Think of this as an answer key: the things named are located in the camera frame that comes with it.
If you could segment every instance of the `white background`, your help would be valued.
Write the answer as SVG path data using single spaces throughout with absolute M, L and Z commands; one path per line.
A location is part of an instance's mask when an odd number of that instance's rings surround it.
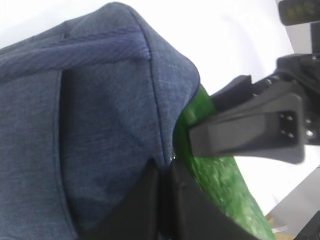
M 43 32 L 106 4 L 107 0 L 1 0 L 0 47 Z M 276 59 L 293 53 L 274 0 L 124 0 L 178 51 L 194 62 L 210 94 L 238 75 L 258 81 L 271 74 Z M 306 161 L 237 157 L 248 187 L 267 214 L 318 165 L 319 152 Z

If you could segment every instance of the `metal screw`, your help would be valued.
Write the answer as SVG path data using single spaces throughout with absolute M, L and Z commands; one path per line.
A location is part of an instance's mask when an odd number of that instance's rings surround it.
M 280 80 L 280 77 L 279 76 L 277 76 L 277 75 L 273 75 L 273 76 L 271 76 L 273 79 L 276 79 L 276 80 Z
M 306 131 L 306 135 L 309 137 L 312 137 L 314 135 L 314 133 L 310 130 Z

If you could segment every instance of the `stitching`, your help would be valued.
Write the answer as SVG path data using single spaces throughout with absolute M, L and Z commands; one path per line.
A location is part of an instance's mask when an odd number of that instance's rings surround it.
M 57 126 L 56 126 L 56 116 L 57 114 L 59 115 L 59 109 L 57 109 L 57 94 L 58 94 L 58 90 L 59 90 L 59 78 L 62 78 L 62 71 L 59 70 L 57 71 L 57 76 L 56 76 L 56 84 L 55 84 L 55 92 L 54 92 L 54 106 L 53 106 L 53 121 L 52 121 L 52 129 L 53 129 L 53 134 L 52 134 L 52 151 L 53 151 L 53 166 L 54 166 L 54 176 L 55 176 L 55 185 L 56 185 L 56 189 L 58 192 L 58 198 L 59 198 L 59 203 L 61 206 L 61 210 L 64 216 L 64 220 L 66 221 L 69 231 L 70 231 L 70 235 L 72 237 L 72 239 L 74 237 L 77 237 L 75 235 L 75 228 L 72 225 L 70 218 L 69 218 L 69 211 L 68 209 L 65 207 L 64 204 L 64 200 L 65 200 L 65 195 L 63 193 L 63 189 L 61 188 L 61 184 L 60 184 L 60 179 L 62 178 L 62 174 L 61 171 L 59 170 L 60 168 L 60 158 L 59 158 L 59 151 L 56 151 L 56 134 L 57 134 Z
M 166 150 L 165 150 L 165 144 L 164 144 L 164 138 L 163 138 L 163 131 L 162 131 L 162 121 L 161 121 L 161 113 L 160 113 L 160 109 L 159 109 L 159 104 L 158 104 L 158 98 L 157 98 L 157 92 L 156 92 L 156 86 L 155 86 L 155 79 L 154 79 L 154 74 L 153 74 L 153 63 L 152 63 L 152 55 L 151 55 L 151 50 L 150 50 L 150 44 L 147 40 L 146 34 L 142 28 L 142 26 L 140 25 L 139 21 L 137 20 L 137 18 L 133 15 L 131 9 L 129 6 L 126 6 L 125 8 L 130 15 L 133 17 L 134 21 L 136 22 L 136 24 L 140 27 L 141 33 L 143 34 L 145 43 L 149 49 L 150 52 L 150 60 L 149 60 L 149 66 L 150 66 L 150 78 L 151 78 L 151 84 L 152 84 L 152 90 L 153 90 L 153 96 L 154 96 L 154 103 L 155 103 L 155 108 L 156 108 L 156 113 L 157 113 L 157 118 L 158 118 L 158 127 L 159 127 L 159 133 L 160 133 L 160 140 L 161 140 L 161 148 L 162 148 L 162 156 L 163 156 L 163 164 L 165 167 L 168 167 L 169 164 L 166 161 L 167 156 L 166 156 Z

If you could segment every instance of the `cucumber skin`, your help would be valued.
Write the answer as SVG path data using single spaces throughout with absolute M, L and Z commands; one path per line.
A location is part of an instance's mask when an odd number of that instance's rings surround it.
M 195 181 L 220 211 L 248 233 L 261 240 L 275 240 L 271 227 L 251 195 L 232 156 L 193 157 L 188 127 L 215 112 L 206 90 L 197 95 L 180 114 L 173 132 L 175 155 L 183 160 Z

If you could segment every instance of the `cucumber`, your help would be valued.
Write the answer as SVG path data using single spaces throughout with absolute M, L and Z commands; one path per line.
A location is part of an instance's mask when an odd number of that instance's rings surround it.
M 174 128 L 175 156 L 185 163 L 195 181 L 220 211 L 258 239 L 274 240 L 271 227 L 250 194 L 235 159 L 231 156 L 192 155 L 188 127 L 214 113 L 214 104 L 206 90 L 200 87 L 195 98 L 180 114 Z

